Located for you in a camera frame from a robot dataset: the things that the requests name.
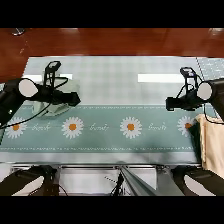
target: daisy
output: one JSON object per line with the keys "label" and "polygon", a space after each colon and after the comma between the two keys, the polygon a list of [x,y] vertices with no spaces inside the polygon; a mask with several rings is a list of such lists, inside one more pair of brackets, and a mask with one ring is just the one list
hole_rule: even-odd
{"label": "daisy", "polygon": [[182,117],[181,119],[179,119],[178,121],[178,130],[182,132],[182,135],[184,135],[185,137],[189,136],[189,132],[188,132],[188,128],[190,128],[194,123],[194,118],[191,119],[190,117]]}
{"label": "daisy", "polygon": [[[22,117],[14,117],[10,122],[8,122],[8,125],[18,123],[23,121]],[[6,135],[8,135],[8,138],[17,138],[20,135],[23,134],[23,131],[25,131],[27,128],[26,122],[21,123],[21,124],[16,124],[11,127],[8,127],[5,129]]]}
{"label": "daisy", "polygon": [[140,121],[134,117],[126,117],[126,119],[123,119],[120,127],[120,131],[123,131],[123,135],[130,139],[139,136],[141,134],[140,131],[142,130]]}
{"label": "daisy", "polygon": [[81,119],[78,117],[70,117],[69,119],[66,119],[62,125],[63,135],[65,135],[66,138],[75,138],[82,134],[81,131],[83,130],[83,126],[83,121]]}

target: brown wooden surface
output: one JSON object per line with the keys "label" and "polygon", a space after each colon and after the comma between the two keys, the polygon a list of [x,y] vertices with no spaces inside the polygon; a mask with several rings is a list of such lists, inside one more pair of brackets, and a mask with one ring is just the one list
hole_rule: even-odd
{"label": "brown wooden surface", "polygon": [[224,57],[224,31],[209,28],[0,28],[0,82],[21,77],[30,56]]}

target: towel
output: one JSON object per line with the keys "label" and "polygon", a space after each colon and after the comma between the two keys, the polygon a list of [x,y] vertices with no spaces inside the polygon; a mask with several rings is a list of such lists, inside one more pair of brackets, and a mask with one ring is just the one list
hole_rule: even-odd
{"label": "towel", "polygon": [[[62,81],[61,80],[55,80],[55,86],[60,84]],[[57,88],[57,90],[60,90],[64,93],[70,93],[70,92],[77,92],[79,94],[79,81],[78,80],[68,80],[66,84],[63,86]],[[46,107],[48,103],[43,103],[43,102],[34,102],[33,104],[33,109],[32,113],[37,114],[41,110]],[[58,114],[64,113],[67,110],[70,109],[70,106],[68,104],[58,104],[58,105],[50,105],[47,110],[44,110],[41,114],[38,115],[38,117],[41,116],[56,116]]]}
{"label": "towel", "polygon": [[[210,121],[223,123],[222,119],[207,116]],[[224,125],[213,124],[199,114],[202,167],[224,178]]]}

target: white daisy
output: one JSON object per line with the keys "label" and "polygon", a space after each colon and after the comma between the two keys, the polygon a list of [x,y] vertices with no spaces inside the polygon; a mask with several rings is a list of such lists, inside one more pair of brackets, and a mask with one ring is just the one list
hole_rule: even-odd
{"label": "white daisy", "polygon": [[[23,121],[24,119],[22,117],[14,117],[10,122],[8,122],[8,125],[18,123]],[[16,124],[11,127],[8,127],[5,129],[6,135],[8,135],[8,138],[17,138],[18,136],[23,134],[23,131],[25,131],[27,128],[26,122],[21,124]]]}
{"label": "white daisy", "polygon": [[189,131],[187,130],[188,128],[190,128],[194,123],[194,118],[190,118],[190,117],[182,117],[181,119],[179,119],[178,121],[178,130],[182,132],[182,135],[184,135],[185,137],[189,136]]}
{"label": "white daisy", "polygon": [[123,135],[130,139],[139,136],[141,134],[140,131],[142,130],[140,121],[134,117],[126,117],[126,119],[123,119],[120,127],[120,131],[123,131]]}
{"label": "white daisy", "polygon": [[62,131],[64,132],[63,135],[65,135],[66,138],[75,138],[82,134],[81,131],[83,130],[83,126],[83,121],[81,119],[78,117],[70,117],[69,119],[66,119],[62,125]]}

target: orange flower center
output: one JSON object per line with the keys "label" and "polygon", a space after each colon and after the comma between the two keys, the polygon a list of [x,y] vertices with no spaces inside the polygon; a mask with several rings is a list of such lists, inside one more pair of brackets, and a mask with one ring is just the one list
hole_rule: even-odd
{"label": "orange flower center", "polygon": [[186,128],[186,129],[188,129],[188,128],[190,128],[190,127],[192,127],[192,124],[189,124],[189,123],[186,123],[186,124],[185,124],[185,128]]}
{"label": "orange flower center", "polygon": [[74,131],[74,130],[76,129],[76,124],[70,124],[70,125],[69,125],[69,129],[70,129],[71,131]]}
{"label": "orange flower center", "polygon": [[13,131],[17,131],[19,130],[19,125],[18,124],[13,125],[12,128],[13,128]]}
{"label": "orange flower center", "polygon": [[128,124],[128,130],[133,131],[135,129],[135,126],[133,124]]}

